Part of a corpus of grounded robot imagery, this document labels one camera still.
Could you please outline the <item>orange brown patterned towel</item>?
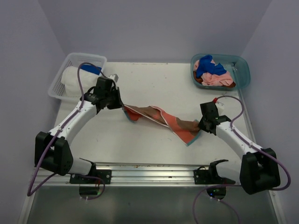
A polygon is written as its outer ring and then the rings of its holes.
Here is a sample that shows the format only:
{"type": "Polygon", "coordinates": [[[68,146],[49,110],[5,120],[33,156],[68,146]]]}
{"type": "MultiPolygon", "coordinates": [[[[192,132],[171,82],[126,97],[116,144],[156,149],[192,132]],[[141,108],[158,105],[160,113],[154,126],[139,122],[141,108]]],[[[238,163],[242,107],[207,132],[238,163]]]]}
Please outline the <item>orange brown patterned towel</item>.
{"type": "Polygon", "coordinates": [[[140,118],[147,118],[169,128],[186,146],[191,145],[200,135],[198,120],[181,120],[157,106],[137,107],[124,105],[122,110],[128,120],[132,122],[137,122],[140,118]]]}

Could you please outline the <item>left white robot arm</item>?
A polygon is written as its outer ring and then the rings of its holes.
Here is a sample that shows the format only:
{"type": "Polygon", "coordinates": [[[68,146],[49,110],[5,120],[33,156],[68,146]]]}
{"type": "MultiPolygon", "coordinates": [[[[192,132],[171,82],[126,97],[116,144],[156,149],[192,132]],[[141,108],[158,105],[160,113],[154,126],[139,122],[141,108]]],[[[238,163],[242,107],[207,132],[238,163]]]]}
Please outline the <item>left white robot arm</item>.
{"type": "Polygon", "coordinates": [[[70,145],[85,124],[101,110],[123,107],[117,80],[116,74],[98,77],[96,85],[79,99],[73,111],[59,125],[36,136],[36,168],[43,168],[61,176],[80,176],[86,183],[96,180],[98,173],[95,163],[73,157],[70,145]]]}

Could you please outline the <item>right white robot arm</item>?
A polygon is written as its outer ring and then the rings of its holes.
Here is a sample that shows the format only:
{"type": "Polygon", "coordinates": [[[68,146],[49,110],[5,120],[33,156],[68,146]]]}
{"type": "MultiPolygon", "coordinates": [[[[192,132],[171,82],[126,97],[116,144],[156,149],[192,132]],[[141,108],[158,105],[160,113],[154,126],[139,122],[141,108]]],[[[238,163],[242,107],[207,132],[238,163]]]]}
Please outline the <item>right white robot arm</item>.
{"type": "Polygon", "coordinates": [[[233,164],[227,159],[213,161],[206,174],[198,172],[199,177],[208,184],[239,183],[249,195],[279,186],[276,153],[271,148],[262,148],[239,132],[229,117],[220,114],[221,106],[213,101],[200,104],[202,118],[198,127],[223,140],[241,163],[233,164]]]}

